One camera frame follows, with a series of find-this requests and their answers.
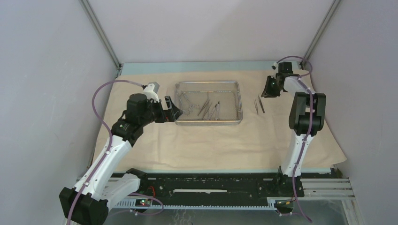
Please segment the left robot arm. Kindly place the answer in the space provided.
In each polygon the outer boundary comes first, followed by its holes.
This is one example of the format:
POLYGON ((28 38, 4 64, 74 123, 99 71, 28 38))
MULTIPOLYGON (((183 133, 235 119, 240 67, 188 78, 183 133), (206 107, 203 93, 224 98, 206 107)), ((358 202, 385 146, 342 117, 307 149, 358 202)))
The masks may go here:
POLYGON ((123 198, 133 192, 143 195, 148 191, 148 182, 131 173, 124 174, 113 185, 107 183, 122 158, 143 134, 145 126, 153 122, 175 122, 183 112, 174 105, 170 96, 165 96, 167 109, 163 109, 157 95, 158 83, 150 82, 140 87, 143 91, 130 95, 126 110, 112 127, 101 121, 108 131, 102 151, 73 188, 65 187, 60 192, 61 207, 68 225, 71 222, 102 225, 110 210, 123 198))

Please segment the thin metal needle tweezers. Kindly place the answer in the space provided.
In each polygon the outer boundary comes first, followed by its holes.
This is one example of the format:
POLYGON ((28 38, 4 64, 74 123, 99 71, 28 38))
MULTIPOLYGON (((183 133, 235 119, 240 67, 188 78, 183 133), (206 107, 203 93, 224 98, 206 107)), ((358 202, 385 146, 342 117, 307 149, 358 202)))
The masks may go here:
POLYGON ((257 96, 257 98, 254 99, 254 104, 255 104, 257 114, 259 114, 260 112, 265 113, 265 108, 263 106, 260 96, 257 96))

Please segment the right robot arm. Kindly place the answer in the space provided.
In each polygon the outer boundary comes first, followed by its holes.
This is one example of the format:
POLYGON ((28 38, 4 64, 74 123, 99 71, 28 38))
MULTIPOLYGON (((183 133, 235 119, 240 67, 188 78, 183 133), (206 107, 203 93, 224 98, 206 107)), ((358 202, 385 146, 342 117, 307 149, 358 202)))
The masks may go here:
POLYGON ((324 127, 326 95, 311 90, 302 75, 293 73, 290 62, 278 61, 272 69, 276 72, 267 77, 261 97, 276 98, 282 92, 293 96, 288 119, 291 142, 280 172, 285 177, 296 178, 301 175, 301 166, 311 141, 324 127))

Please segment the metal surgical instrument tray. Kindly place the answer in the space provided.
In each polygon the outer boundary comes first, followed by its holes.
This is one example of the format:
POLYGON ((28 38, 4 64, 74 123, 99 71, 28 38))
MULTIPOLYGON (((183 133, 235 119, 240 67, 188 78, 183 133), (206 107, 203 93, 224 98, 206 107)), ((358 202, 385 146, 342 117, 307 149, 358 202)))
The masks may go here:
POLYGON ((236 81, 191 81, 175 85, 175 105, 183 111, 180 126, 238 125, 242 98, 236 81))

